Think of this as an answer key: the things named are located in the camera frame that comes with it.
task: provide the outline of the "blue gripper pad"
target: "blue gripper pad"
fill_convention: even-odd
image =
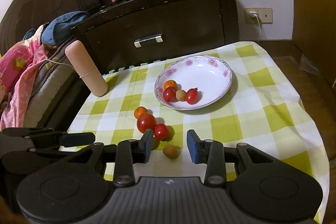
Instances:
[[[199,143],[201,140],[197,136],[196,132],[193,129],[188,130],[187,132],[187,146],[189,150],[189,154],[193,163],[197,164],[199,160],[199,155],[197,148],[199,147]]]
[[[144,150],[145,153],[145,163],[148,162],[149,157],[152,152],[153,147],[153,130],[147,129],[145,133],[142,135],[141,140],[139,141],[139,147]]]

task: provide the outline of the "table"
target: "table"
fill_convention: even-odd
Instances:
[[[147,164],[135,164],[139,176],[200,176],[206,165],[191,162],[186,132],[194,129],[200,139],[214,139],[227,147],[246,142],[313,176],[322,186],[323,201],[315,220],[322,223],[329,194],[329,162],[314,121],[305,111],[300,96],[268,53],[254,42],[237,42],[201,54],[223,59],[233,71],[229,92],[210,106],[177,111],[160,104],[154,95],[157,76],[178,60],[145,64],[105,75],[109,91],[93,94],[73,120],[69,133],[93,132],[97,142],[118,144],[140,139],[134,110],[144,106],[174,131],[169,144],[182,148],[177,160],[163,155],[166,142],[152,151]],[[68,148],[76,151],[81,147]],[[105,179],[113,178],[108,164]],[[236,177],[233,164],[226,166],[228,180]]]

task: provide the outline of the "white cable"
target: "white cable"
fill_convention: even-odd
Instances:
[[[48,60],[48,61],[51,62],[51,63],[55,63],[55,64],[60,64],[60,65],[68,66],[68,67],[72,68],[74,71],[76,71],[75,68],[74,68],[73,66],[69,65],[69,64],[58,63],[58,62],[52,61],[52,60],[50,60],[50,59],[44,59],[44,60]]]
[[[252,18],[252,20],[254,18],[257,19],[258,21],[258,25],[259,25],[259,36],[258,36],[258,42],[257,44],[259,45],[260,42],[260,38],[261,38],[261,25],[260,25],[260,21],[259,21],[259,13],[257,11],[249,11],[250,17]]]
[[[259,17],[255,17],[258,21],[258,25],[259,25],[259,37],[258,37],[258,45],[259,45],[259,42],[260,42],[260,38],[261,38],[261,25],[260,25],[260,22],[259,22]]]

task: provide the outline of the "white plate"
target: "white plate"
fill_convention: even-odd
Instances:
[[[174,80],[179,89],[186,92],[198,88],[199,100],[193,105],[187,102],[166,102],[163,99],[163,86]],[[158,101],[177,110],[202,108],[216,102],[228,91],[232,83],[232,71],[223,60],[209,55],[194,55],[170,64],[155,82],[154,93]]]

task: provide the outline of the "drawer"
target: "drawer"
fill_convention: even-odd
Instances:
[[[178,0],[144,8],[84,34],[104,73],[224,45],[218,0]],[[135,47],[135,40],[157,34],[162,42]]]

